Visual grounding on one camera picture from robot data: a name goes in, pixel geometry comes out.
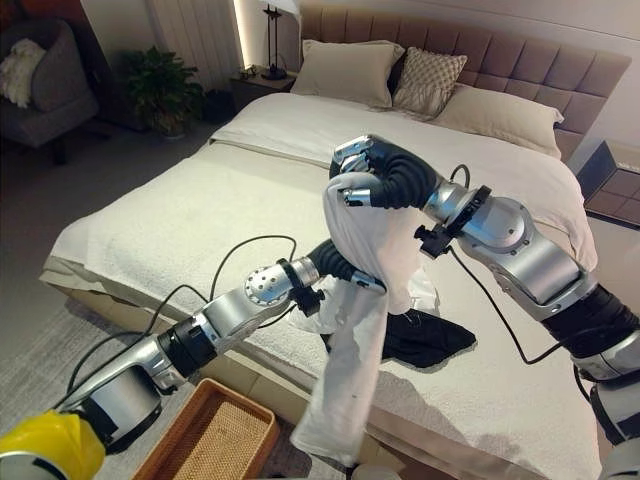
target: nightstand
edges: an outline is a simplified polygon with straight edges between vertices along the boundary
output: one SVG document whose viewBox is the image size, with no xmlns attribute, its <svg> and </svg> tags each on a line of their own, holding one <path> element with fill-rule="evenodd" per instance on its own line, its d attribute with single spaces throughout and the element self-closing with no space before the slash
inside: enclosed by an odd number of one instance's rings
<svg viewBox="0 0 640 480">
<path fill-rule="evenodd" d="M 640 229 L 640 148 L 604 141 L 577 177 L 587 214 Z"/>
<path fill-rule="evenodd" d="M 267 80 L 262 78 L 264 67 L 258 67 L 257 73 L 248 78 L 241 78 L 239 73 L 231 77 L 231 92 L 236 112 L 239 112 L 256 98 L 272 93 L 288 92 L 296 81 L 295 74 L 287 72 L 287 78 L 282 80 Z"/>
</svg>

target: white curtain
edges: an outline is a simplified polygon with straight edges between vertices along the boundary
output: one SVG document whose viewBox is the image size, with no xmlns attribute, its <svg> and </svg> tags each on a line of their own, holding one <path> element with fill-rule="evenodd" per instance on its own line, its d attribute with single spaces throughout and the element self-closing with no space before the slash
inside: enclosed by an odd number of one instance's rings
<svg viewBox="0 0 640 480">
<path fill-rule="evenodd" d="M 242 65 L 233 0 L 147 0 L 159 48 L 198 67 L 205 91 L 227 89 Z"/>
</svg>

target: bed frame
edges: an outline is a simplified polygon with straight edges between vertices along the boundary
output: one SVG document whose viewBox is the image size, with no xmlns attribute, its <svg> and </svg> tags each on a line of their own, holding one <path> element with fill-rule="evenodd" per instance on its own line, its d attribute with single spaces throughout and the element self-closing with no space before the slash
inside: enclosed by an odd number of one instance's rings
<svg viewBox="0 0 640 480">
<path fill-rule="evenodd" d="M 460 82 L 518 95 L 562 112 L 565 121 L 556 129 L 556 139 L 564 161 L 578 146 L 630 64 L 628 57 L 617 54 L 428 18 L 308 3 L 301 9 L 303 39 L 324 42 L 385 39 L 404 47 L 467 55 Z M 391 74 L 392 90 L 399 79 L 403 60 Z M 143 329 L 150 317 L 145 310 L 104 293 L 56 288 L 126 329 Z M 155 331 L 168 326 L 167 321 L 161 321 Z M 300 420 L 309 399 L 307 391 L 239 352 L 229 352 L 215 359 L 202 373 L 271 408 L 292 423 Z M 395 416 L 374 407 L 369 419 L 370 431 L 376 433 L 376 438 L 384 439 L 389 435 L 391 424 L 406 423 L 400 430 L 407 438 L 394 436 L 394 445 L 397 446 L 398 440 L 404 442 L 402 450 L 411 458 L 367 435 L 359 461 L 386 464 L 395 470 L 405 468 L 406 471 L 411 462 L 418 459 L 458 478 L 476 478 L 469 475 L 469 471 L 446 463 L 446 448 L 443 449 L 441 440 L 433 436 L 436 434 L 409 425 L 400 417 L 392 417 Z M 471 447 L 455 446 L 455 443 L 451 442 L 449 447 L 469 450 L 458 451 L 458 455 L 473 453 Z M 520 474 L 519 478 L 541 478 L 506 460 L 493 458 L 495 461 L 486 466 L 491 470 L 492 478 L 513 474 Z M 423 474 L 410 477 L 424 478 Z"/>
<path fill-rule="evenodd" d="M 353 43 L 389 40 L 447 55 L 466 55 L 458 81 L 557 108 L 556 142 L 567 162 L 602 110 L 631 58 L 615 53 L 417 16 L 304 4 L 302 39 Z M 404 58 L 394 67 L 395 89 Z"/>
</svg>

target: bed headboard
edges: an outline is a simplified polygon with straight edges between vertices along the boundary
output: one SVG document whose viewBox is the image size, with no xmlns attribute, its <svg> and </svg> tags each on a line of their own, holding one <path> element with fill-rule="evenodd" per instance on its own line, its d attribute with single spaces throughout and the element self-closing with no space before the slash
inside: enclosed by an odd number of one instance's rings
<svg viewBox="0 0 640 480">
<path fill-rule="evenodd" d="M 565 162 L 631 63 L 623 55 L 425 17 L 313 3 L 302 4 L 301 13 L 303 39 L 390 40 L 405 48 L 467 55 L 459 82 L 556 107 L 564 115 L 556 141 Z M 392 88 L 401 71 L 401 65 L 396 67 Z"/>
</svg>

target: checkered pillow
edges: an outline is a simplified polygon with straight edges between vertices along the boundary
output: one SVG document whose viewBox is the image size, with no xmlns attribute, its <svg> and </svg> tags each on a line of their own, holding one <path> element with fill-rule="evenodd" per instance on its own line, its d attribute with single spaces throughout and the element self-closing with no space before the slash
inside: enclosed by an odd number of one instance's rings
<svg viewBox="0 0 640 480">
<path fill-rule="evenodd" d="M 436 117 L 447 104 L 467 61 L 466 55 L 439 55 L 409 47 L 394 108 L 409 110 L 425 119 Z"/>
</svg>

